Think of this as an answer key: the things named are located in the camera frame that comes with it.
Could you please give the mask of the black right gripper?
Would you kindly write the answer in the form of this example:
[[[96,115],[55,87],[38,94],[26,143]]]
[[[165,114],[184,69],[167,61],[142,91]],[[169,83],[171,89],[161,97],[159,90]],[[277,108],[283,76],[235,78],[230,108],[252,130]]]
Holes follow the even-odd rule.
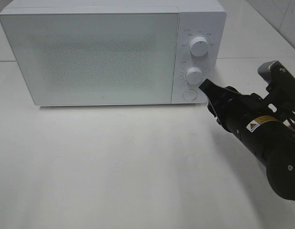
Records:
[[[208,110],[216,122],[234,134],[250,152],[271,153],[292,147],[293,130],[259,95],[241,94],[233,87],[222,88],[209,79],[199,89],[206,95]]]

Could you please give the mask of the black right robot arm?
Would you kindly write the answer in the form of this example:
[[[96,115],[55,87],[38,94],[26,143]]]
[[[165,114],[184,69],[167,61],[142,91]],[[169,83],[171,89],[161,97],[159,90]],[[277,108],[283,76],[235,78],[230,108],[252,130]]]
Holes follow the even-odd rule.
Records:
[[[263,99],[235,88],[219,87],[206,79],[199,88],[208,98],[208,110],[266,168],[273,191],[295,200],[295,131],[287,127]]]

